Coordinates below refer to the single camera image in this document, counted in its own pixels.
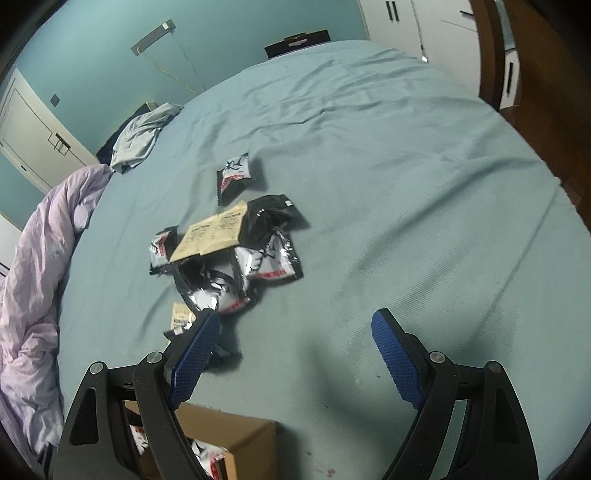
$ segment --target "door frame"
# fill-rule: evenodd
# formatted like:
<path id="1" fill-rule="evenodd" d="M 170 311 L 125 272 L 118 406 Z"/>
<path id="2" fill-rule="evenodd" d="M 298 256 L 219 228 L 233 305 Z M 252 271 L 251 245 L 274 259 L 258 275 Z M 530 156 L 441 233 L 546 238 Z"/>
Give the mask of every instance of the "door frame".
<path id="1" fill-rule="evenodd" d="M 60 135 L 72 146 L 72 149 L 76 152 L 76 157 L 80 160 L 80 162 L 82 162 L 82 164 L 88 166 L 97 164 L 99 162 L 98 159 L 92 153 L 90 153 L 84 145 L 78 142 L 74 135 L 69 133 L 66 127 L 64 127 L 64 125 L 56 118 L 52 111 L 49 110 L 47 105 L 43 103 L 43 101 L 37 96 L 18 69 L 14 69 L 10 81 L 7 84 L 6 90 L 4 90 L 4 94 L 2 95 L 2 100 L 0 101 L 0 127 L 6 118 L 6 105 L 10 95 L 15 89 L 19 91 L 23 100 L 25 100 L 27 105 L 41 119 L 42 122 L 47 124 L 53 131 L 59 131 Z M 30 167 L 25 168 L 21 160 L 15 156 L 9 148 L 6 148 L 4 145 L 2 145 L 1 142 L 0 152 L 3 153 L 10 163 L 12 163 L 12 165 L 38 190 L 41 190 L 41 192 L 45 194 L 49 193 L 51 186 L 45 183 L 41 177 L 32 172 Z"/>

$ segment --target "bed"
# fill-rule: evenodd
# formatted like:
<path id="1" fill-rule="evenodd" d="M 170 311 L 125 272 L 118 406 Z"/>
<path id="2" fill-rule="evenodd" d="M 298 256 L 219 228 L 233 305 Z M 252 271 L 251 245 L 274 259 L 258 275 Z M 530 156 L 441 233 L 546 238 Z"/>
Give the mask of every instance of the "bed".
<path id="1" fill-rule="evenodd" d="M 148 245 L 219 211 L 215 171 L 248 151 L 241 198 L 285 193 L 304 278 L 226 318 L 241 359 L 192 403 L 274 419 L 281 477 L 381 478 L 414 418 L 370 332 L 392 311 L 454 362 L 500 361 L 546 478 L 591 419 L 591 239 L 525 141 L 438 70 L 365 41 L 323 44 L 200 95 L 150 156 L 114 174 L 74 252 L 60 305 L 67 414 L 88 366 L 165 347 L 180 296 Z M 461 406 L 448 437 L 460 428 Z M 446 442 L 433 478 L 453 456 Z"/>

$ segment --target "lavender comforter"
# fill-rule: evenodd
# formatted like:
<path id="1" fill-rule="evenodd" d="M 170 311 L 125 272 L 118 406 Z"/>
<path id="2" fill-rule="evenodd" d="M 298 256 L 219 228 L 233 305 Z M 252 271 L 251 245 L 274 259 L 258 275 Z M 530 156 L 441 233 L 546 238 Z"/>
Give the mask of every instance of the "lavender comforter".
<path id="1" fill-rule="evenodd" d="M 112 171 L 84 167 L 55 187 L 29 218 L 0 300 L 0 421 L 36 468 L 63 428 L 55 356 L 58 283 Z"/>

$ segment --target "bolt head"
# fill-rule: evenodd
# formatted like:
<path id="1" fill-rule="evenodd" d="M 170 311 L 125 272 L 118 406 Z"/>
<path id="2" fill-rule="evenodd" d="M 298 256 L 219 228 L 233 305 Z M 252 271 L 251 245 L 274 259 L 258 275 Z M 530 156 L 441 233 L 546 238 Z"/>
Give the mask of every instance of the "bolt head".
<path id="1" fill-rule="evenodd" d="M 157 364 L 162 360 L 162 354 L 160 352 L 149 353 L 146 360 L 149 364 Z"/>
<path id="2" fill-rule="evenodd" d="M 503 367 L 501 367 L 501 364 L 497 362 L 490 362 L 488 364 L 488 368 L 496 374 L 500 374 L 503 371 Z"/>
<path id="3" fill-rule="evenodd" d="M 442 364 L 445 361 L 445 355 L 441 352 L 431 352 L 429 358 L 431 359 L 431 362 L 435 364 Z"/>
<path id="4" fill-rule="evenodd" d="M 103 364 L 100 362 L 95 362 L 90 366 L 90 373 L 96 375 L 97 373 L 103 370 Z"/>

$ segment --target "brown cardboard box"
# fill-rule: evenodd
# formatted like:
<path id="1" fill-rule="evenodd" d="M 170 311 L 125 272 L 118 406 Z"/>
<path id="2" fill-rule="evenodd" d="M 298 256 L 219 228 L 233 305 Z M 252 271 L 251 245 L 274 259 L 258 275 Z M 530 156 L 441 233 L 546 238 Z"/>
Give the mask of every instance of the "brown cardboard box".
<path id="1" fill-rule="evenodd" d="M 136 402 L 126 406 L 139 413 Z M 228 480 L 277 480 L 275 422 L 233 415 L 211 408 L 182 403 L 176 411 L 178 423 L 189 438 L 224 447 Z M 150 449 L 139 459 L 149 480 L 160 480 Z"/>

